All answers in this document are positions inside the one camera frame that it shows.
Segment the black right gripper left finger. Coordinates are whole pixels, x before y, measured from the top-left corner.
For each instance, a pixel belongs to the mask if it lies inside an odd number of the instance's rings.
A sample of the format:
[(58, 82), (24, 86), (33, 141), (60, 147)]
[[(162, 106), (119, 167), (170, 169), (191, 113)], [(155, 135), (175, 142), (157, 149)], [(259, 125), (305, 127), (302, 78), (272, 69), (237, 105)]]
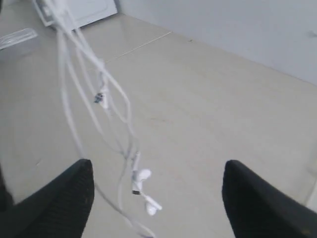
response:
[(2, 238), (80, 238), (95, 197), (92, 162), (80, 159), (23, 201), (0, 178)]

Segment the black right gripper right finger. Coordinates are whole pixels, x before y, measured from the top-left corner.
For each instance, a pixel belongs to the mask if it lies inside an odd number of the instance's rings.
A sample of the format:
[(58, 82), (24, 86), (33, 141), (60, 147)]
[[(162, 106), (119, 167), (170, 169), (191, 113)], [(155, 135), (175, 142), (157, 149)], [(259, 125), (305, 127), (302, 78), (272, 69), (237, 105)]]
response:
[(222, 201), (236, 238), (315, 238), (317, 214), (238, 160), (225, 164)]

